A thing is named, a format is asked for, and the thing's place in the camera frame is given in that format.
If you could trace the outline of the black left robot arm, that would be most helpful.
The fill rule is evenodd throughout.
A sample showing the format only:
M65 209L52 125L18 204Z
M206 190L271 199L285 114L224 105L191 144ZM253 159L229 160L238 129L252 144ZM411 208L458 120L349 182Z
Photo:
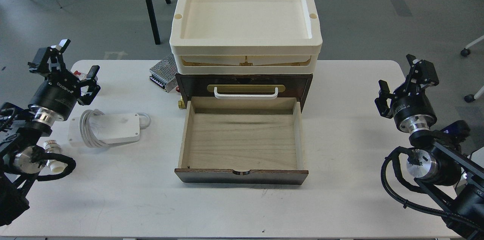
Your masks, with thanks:
M48 153L37 145L52 133L55 121L66 121L76 103L89 105L100 91L95 79L99 66L90 68L80 80L68 71L63 53L70 44L40 48L29 71L44 77L27 109L10 102L1 106L0 224L9 225L29 209L26 194L35 181L58 180L76 168L73 158Z

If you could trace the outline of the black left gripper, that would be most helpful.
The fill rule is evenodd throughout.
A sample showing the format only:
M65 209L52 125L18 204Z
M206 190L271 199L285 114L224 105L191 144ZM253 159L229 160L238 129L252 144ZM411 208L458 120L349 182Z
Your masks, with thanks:
M64 39L57 45L40 48L33 62L29 62L29 72L43 76L45 81L30 100L28 108L33 112L53 112L56 121L66 121L77 103L90 105L101 90L96 80L100 66L93 65L83 80L67 71L62 54L70 42ZM81 95L83 87L87 88L87 92Z

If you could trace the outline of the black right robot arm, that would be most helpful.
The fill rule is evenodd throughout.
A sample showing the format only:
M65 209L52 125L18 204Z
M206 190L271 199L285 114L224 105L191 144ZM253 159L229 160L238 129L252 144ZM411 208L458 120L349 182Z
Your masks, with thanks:
M439 84L433 63L406 56L410 71L394 92L380 80L375 105L382 117L393 118L396 128L409 133L410 148L397 147L382 164L384 190L404 208L439 216L446 226L467 240L482 240L484 229L483 168L461 152L470 134L465 121L441 130L425 89ZM416 204L398 195L389 185L386 170L392 163L396 179L412 192L429 195L440 209Z

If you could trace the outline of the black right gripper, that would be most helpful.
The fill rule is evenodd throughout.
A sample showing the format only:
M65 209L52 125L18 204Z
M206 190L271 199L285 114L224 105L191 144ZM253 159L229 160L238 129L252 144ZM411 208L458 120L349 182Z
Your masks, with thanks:
M379 80L379 96L375 98L375 105L380 116L394 118L396 127L404 133L412 133L416 129L412 124L423 123L427 127L437 122L437 116L425 89L439 85L440 81L434 64L427 60L419 60L411 54L406 55L410 64L409 74L394 94L389 91L388 83Z

